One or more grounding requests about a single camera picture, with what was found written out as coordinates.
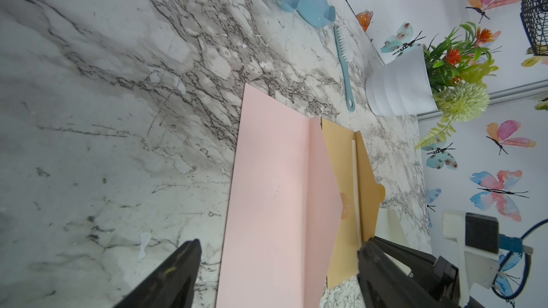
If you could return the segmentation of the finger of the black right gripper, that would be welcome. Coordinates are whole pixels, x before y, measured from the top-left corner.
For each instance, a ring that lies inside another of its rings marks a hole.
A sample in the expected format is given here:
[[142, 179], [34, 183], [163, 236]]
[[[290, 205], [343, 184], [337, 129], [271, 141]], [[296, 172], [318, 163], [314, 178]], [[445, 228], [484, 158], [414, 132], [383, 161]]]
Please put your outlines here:
[[375, 236], [374, 243], [385, 253], [405, 265], [434, 265], [436, 258], [426, 252]]
[[432, 291], [437, 286], [437, 277], [434, 272], [434, 265], [405, 265], [410, 268], [413, 274], [412, 279], [426, 291]]

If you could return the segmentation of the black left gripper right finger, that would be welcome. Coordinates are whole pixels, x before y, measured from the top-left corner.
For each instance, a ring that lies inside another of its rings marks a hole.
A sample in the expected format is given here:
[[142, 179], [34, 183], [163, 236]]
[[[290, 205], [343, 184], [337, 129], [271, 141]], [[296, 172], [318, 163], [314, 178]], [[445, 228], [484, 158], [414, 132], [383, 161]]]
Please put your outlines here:
[[367, 308], [428, 306], [428, 294], [374, 240], [365, 242], [358, 251], [358, 269], [358, 283]]

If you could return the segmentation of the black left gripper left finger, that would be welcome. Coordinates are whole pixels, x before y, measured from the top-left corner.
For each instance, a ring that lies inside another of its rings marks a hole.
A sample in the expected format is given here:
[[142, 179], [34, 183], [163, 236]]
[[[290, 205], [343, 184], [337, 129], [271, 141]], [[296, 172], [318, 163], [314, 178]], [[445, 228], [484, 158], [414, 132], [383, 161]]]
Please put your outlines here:
[[115, 308], [191, 308], [201, 253], [200, 240], [184, 242]]

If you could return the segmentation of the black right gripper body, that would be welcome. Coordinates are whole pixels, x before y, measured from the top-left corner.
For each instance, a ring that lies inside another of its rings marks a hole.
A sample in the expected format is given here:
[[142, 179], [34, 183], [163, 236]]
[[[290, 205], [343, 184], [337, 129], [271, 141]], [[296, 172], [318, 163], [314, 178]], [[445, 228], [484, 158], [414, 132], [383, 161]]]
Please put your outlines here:
[[432, 270], [430, 278], [430, 296], [435, 307], [460, 307], [459, 301], [464, 297], [460, 287], [460, 270], [443, 257], [431, 256]]

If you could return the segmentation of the kraft brown envelope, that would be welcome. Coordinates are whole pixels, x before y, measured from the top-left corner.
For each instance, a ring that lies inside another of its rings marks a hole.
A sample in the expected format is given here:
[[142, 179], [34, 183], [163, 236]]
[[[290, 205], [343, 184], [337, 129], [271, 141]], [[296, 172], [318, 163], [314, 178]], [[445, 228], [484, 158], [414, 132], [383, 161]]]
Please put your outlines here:
[[343, 208], [328, 268], [327, 288], [332, 289], [357, 275], [357, 252], [375, 236], [385, 188], [375, 180], [362, 133], [326, 118], [321, 124]]

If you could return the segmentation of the pink envelope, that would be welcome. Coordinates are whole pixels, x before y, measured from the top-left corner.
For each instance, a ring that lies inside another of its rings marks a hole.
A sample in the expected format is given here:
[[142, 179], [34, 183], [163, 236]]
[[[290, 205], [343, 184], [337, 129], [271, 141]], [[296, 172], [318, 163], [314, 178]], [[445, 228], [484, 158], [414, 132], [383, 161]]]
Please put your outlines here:
[[317, 307], [342, 212], [320, 120], [246, 85], [217, 306]]

